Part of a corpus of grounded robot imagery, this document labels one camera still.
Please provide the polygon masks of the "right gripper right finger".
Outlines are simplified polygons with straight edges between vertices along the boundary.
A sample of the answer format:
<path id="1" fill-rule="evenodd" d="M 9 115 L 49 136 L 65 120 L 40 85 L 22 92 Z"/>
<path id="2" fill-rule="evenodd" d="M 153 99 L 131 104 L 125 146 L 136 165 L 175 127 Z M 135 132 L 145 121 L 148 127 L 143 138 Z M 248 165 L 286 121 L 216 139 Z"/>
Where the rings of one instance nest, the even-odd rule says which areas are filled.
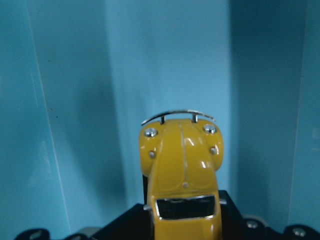
<path id="1" fill-rule="evenodd" d="M 277 232 L 256 217 L 243 217 L 230 195 L 219 191 L 224 240 L 319 240 L 320 233 L 313 228 L 292 224 Z"/>

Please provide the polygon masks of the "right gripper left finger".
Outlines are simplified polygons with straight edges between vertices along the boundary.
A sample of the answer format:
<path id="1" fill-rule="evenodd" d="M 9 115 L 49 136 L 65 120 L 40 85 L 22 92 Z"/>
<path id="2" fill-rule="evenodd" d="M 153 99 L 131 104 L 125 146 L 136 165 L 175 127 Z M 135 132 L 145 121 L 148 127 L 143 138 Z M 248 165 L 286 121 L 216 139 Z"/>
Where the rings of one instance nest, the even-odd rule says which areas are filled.
<path id="1" fill-rule="evenodd" d="M 154 230 L 147 206 L 135 204 L 105 227 L 88 236 L 74 233 L 66 240 L 153 240 Z"/>

